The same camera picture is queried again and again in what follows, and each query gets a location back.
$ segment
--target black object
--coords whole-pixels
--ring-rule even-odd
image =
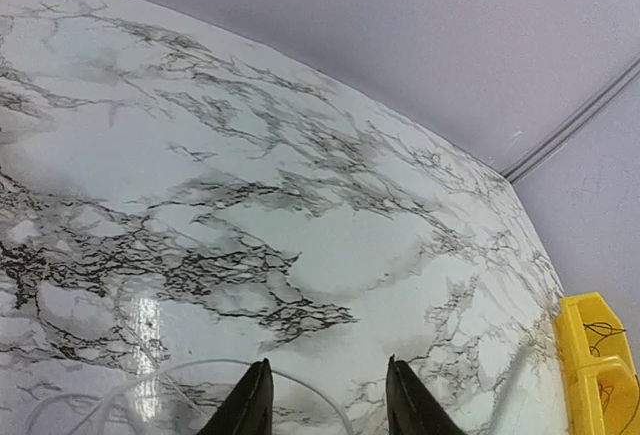
[[[387,367],[389,435],[464,435],[405,361]],[[256,362],[197,435],[271,435],[273,375]]]

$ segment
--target marble table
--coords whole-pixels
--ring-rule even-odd
[[[503,433],[566,431],[562,288],[511,186],[265,46],[141,0],[0,0],[0,187],[2,434],[213,357],[382,434],[392,354],[481,434],[526,345]],[[144,382],[105,433],[194,433],[242,371]],[[276,433],[341,433],[275,384]]]

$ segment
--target yellow bin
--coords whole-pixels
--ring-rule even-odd
[[[560,306],[555,331],[571,434],[640,434],[640,384],[620,320],[598,293]]]

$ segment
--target marble surface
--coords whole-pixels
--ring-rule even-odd
[[[481,434],[524,345],[503,433],[566,429],[562,288],[510,185],[269,48],[140,0],[0,0],[0,186],[0,433],[268,357],[382,434],[396,354]],[[194,433],[243,370],[144,382],[105,433]],[[340,433],[275,385],[276,433]]]

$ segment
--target metal strip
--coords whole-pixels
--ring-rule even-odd
[[[553,155],[564,143],[591,121],[622,90],[640,75],[640,57],[613,78],[603,89],[573,112],[558,128],[527,152],[516,163],[502,172],[511,183],[516,183],[531,173],[544,160]]]

